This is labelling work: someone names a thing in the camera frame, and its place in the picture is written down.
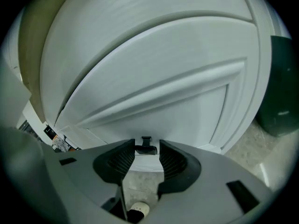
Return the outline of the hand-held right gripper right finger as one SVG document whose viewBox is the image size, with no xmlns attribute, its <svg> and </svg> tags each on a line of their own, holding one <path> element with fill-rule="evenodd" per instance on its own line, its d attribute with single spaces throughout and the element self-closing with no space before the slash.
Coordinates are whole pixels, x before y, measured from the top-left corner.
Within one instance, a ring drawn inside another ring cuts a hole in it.
<svg viewBox="0 0 299 224">
<path fill-rule="evenodd" d="M 193 155 L 160 140 L 159 161 L 164 171 L 164 181 L 158 185 L 157 194 L 179 193 L 196 182 L 201 173 L 200 161 Z"/>
</svg>

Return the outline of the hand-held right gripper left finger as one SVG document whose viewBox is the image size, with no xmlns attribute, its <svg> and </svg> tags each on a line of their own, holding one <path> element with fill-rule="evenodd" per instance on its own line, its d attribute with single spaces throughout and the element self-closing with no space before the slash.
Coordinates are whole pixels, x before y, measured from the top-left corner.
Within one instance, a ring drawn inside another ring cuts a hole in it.
<svg viewBox="0 0 299 224">
<path fill-rule="evenodd" d="M 93 169 L 106 183 L 116 184 L 116 194 L 102 208 L 110 214 L 127 220 L 127 210 L 122 182 L 135 160 L 135 139 L 121 141 L 120 145 L 99 155 L 93 161 Z"/>
</svg>

